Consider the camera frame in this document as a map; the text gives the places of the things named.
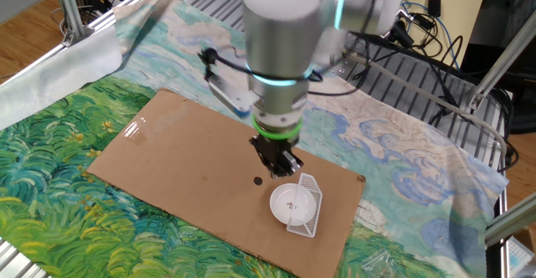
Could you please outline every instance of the table surface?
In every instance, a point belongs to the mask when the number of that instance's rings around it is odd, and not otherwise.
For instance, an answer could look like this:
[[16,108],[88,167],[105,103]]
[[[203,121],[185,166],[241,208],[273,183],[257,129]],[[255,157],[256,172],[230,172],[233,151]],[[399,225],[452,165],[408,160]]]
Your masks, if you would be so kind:
[[[419,3],[427,6],[428,0],[407,0],[411,3]],[[446,28],[451,35],[451,39],[454,40],[458,35],[463,36],[463,45],[461,47],[460,55],[458,56],[458,64],[461,65],[463,56],[465,55],[467,44],[471,38],[472,30],[477,21],[478,11],[482,0],[441,0],[441,21],[445,24]],[[423,9],[418,6],[412,6],[409,8],[411,12],[423,13]],[[412,28],[410,30],[410,36],[419,42],[425,34],[418,28]],[[441,59],[446,49],[449,47],[449,42],[446,37],[445,31],[441,28],[439,36],[437,37],[443,44],[443,53],[435,57]],[[428,54],[433,54],[438,50],[439,45],[435,42],[429,45]],[[451,55],[446,57],[445,63],[450,64],[452,61]]]

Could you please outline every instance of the metal grid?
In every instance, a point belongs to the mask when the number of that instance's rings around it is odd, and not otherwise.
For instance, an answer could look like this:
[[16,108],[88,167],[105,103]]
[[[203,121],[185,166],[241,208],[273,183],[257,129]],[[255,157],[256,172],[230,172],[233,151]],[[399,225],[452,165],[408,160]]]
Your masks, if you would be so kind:
[[[137,3],[141,0],[125,0],[122,5]],[[227,23],[239,31],[244,31],[244,22],[242,18],[241,0],[184,0],[195,6],[204,13],[213,18]],[[111,26],[115,22],[113,12],[109,11],[90,24],[95,32]],[[17,78],[23,72],[32,69],[36,64],[57,54],[62,49],[62,45],[49,51],[46,55],[35,61],[33,64],[22,70],[13,78]],[[363,51],[363,45],[360,44],[356,50]],[[391,50],[370,45],[370,54],[374,58],[382,57],[390,53]],[[386,69],[396,73],[400,78],[417,85],[423,90],[428,90],[434,95],[441,96],[442,91],[434,75],[431,74],[430,67],[424,61],[411,58],[404,54],[396,54],[379,62]],[[358,72],[363,70],[361,64],[353,62],[344,62],[332,71],[340,77],[346,79],[352,84],[357,84],[353,78]],[[459,105],[464,108],[467,106],[467,93],[474,88],[465,81],[459,80],[452,76],[447,76],[446,85],[458,101]],[[394,83],[391,79],[382,76],[381,73],[370,70],[367,79],[362,84],[361,90],[373,98],[382,101],[385,104],[393,106],[399,111],[413,116],[419,120],[427,122],[437,111],[438,107],[431,100],[419,96],[415,92],[406,89],[404,86]],[[491,97],[483,102],[479,110],[474,114],[483,119],[497,130],[504,133],[504,118],[500,110],[500,105]],[[480,159],[491,167],[499,166],[499,150],[493,136],[481,128],[470,125],[463,121],[459,116],[448,115],[441,118],[435,127],[447,135],[459,147]],[[499,199],[498,212],[501,214],[506,211],[506,194],[503,193]],[[500,273],[492,273],[488,270],[489,276],[508,276],[508,244],[500,248]],[[45,278],[49,277],[37,265],[30,262],[28,258],[20,254],[4,239],[0,239],[0,277],[16,278]]]

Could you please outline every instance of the power adapter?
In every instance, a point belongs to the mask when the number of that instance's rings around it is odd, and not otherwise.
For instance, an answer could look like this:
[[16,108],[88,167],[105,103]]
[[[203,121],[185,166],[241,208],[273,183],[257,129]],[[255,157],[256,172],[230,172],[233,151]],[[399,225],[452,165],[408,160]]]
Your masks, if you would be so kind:
[[428,0],[428,14],[434,18],[441,16],[441,0]]

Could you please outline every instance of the green light ring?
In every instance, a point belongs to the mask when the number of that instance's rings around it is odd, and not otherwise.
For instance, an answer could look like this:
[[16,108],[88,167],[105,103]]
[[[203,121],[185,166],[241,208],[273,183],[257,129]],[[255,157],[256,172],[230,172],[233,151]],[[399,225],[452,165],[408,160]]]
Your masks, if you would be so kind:
[[274,133],[274,132],[265,131],[262,128],[260,128],[259,124],[257,124],[257,122],[255,120],[255,116],[252,116],[252,118],[253,118],[253,127],[262,136],[267,137],[268,139],[271,139],[271,140],[286,140],[286,139],[290,139],[290,138],[292,138],[294,136],[297,136],[297,134],[300,133],[300,129],[302,128],[302,119],[300,119],[300,121],[298,122],[298,125],[296,125],[296,127],[294,127],[293,130],[291,130],[289,132],[286,132],[286,133],[283,133],[283,134]]

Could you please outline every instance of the wooden floor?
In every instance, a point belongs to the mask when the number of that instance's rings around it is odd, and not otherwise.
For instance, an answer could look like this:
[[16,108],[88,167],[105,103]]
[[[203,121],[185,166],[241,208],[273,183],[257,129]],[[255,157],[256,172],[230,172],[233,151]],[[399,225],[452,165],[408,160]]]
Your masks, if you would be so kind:
[[[63,35],[50,14],[59,8],[58,0],[43,0],[0,25],[0,84],[2,76],[17,73],[61,43]],[[58,22],[61,12],[54,15]],[[521,156],[517,166],[508,170],[508,206],[512,207],[536,192],[536,134],[511,136],[510,142]],[[536,224],[531,226],[533,250],[536,249]]]

